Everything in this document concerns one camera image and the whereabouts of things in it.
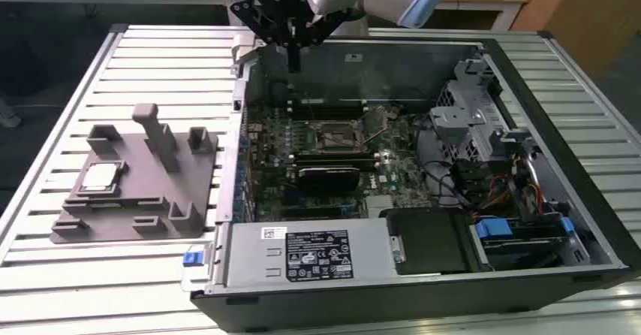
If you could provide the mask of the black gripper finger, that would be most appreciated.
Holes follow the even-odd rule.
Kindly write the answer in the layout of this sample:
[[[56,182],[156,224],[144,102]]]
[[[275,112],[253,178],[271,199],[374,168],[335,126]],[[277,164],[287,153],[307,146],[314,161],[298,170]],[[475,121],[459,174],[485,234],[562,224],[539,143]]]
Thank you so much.
[[[337,11],[322,16],[315,22],[311,18],[294,20],[293,32],[293,72],[299,72],[301,50],[306,47],[319,45],[339,24],[346,20],[346,12]]]
[[[287,17],[270,1],[258,5],[255,0],[231,0],[231,13],[265,44],[274,44],[286,53],[287,72],[294,72],[294,40],[287,27]]]

